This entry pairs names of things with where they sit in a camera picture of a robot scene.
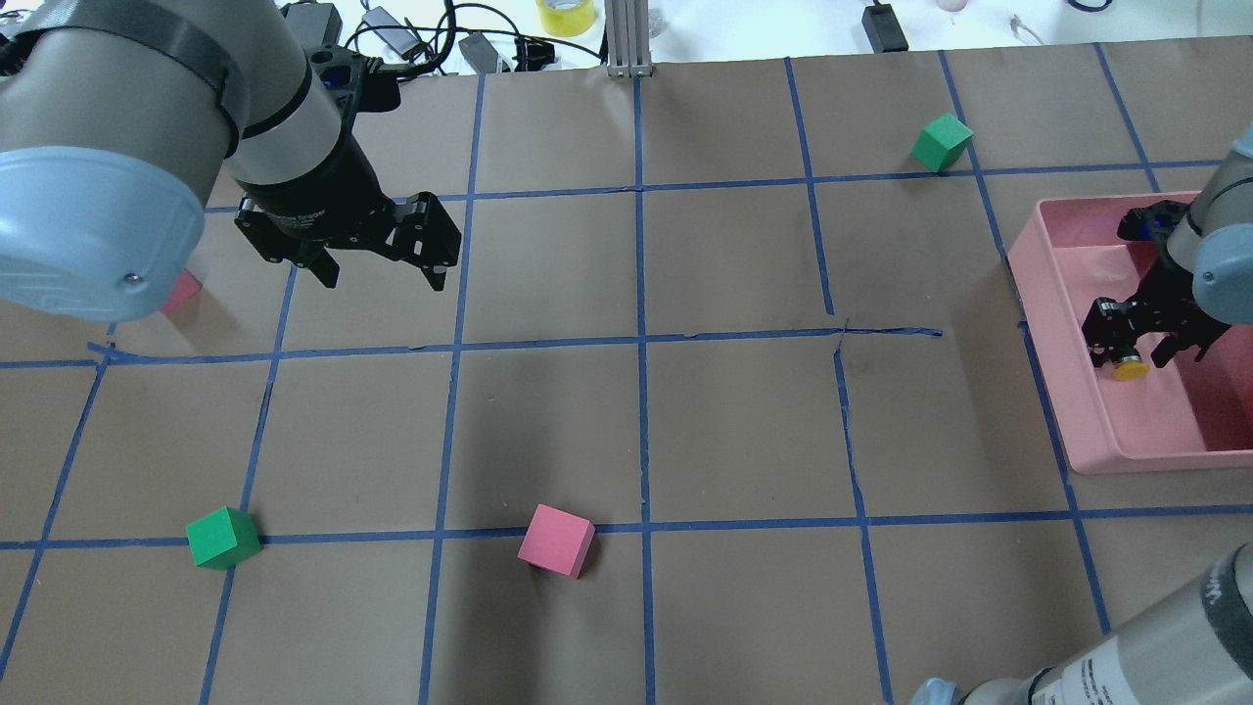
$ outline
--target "tape roll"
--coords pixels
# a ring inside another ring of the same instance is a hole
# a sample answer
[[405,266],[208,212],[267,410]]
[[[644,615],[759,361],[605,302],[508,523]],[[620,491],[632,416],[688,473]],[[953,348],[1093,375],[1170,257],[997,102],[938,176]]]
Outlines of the tape roll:
[[596,8],[591,0],[535,0],[540,10],[540,24],[553,36],[575,36],[588,31],[596,20]]

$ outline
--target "pink tray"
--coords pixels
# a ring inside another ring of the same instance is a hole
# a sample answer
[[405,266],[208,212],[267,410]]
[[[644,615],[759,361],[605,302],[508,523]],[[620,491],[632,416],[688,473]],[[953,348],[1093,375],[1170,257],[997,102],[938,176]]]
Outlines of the pink tray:
[[[1234,326],[1202,363],[1197,348],[1140,381],[1096,371],[1079,328],[1093,298],[1135,292],[1150,242],[1118,238],[1129,208],[1192,193],[1041,200],[1010,249],[1070,467],[1130,473],[1253,467],[1253,326]],[[1140,338],[1148,361],[1160,334]]]

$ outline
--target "light blue joint cap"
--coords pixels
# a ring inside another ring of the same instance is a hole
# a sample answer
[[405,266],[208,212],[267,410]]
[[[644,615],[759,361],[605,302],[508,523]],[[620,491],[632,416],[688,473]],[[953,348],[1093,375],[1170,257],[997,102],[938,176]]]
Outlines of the light blue joint cap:
[[1218,228],[1200,240],[1192,294],[1224,323],[1253,323],[1253,224]]
[[0,152],[0,298],[91,321],[169,298],[204,205],[148,162],[83,147]]
[[1253,159],[1253,124],[1249,124],[1249,128],[1244,130],[1244,134],[1235,138],[1235,142],[1232,143],[1232,149],[1244,157],[1248,157],[1249,159]]
[[913,694],[910,705],[954,705],[957,699],[957,684],[944,679],[931,679]]

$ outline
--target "label on robot arm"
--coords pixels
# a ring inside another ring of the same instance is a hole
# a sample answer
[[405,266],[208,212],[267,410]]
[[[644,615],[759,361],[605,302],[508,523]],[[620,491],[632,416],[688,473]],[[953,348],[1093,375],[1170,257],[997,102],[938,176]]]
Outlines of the label on robot arm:
[[1066,666],[1060,679],[1031,695],[1031,705],[1140,705],[1118,660],[1118,637]]

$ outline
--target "green cube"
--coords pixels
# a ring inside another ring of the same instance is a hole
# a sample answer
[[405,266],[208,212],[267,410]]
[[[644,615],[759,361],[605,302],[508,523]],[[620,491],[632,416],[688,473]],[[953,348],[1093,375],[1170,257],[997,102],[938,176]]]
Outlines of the green cube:
[[231,507],[187,525],[187,543],[197,566],[216,571],[224,571],[261,552],[252,517]]
[[922,162],[926,168],[938,173],[949,164],[961,157],[961,152],[970,144],[970,138],[975,133],[961,120],[945,113],[937,120],[922,128],[918,140],[913,144],[913,155]]

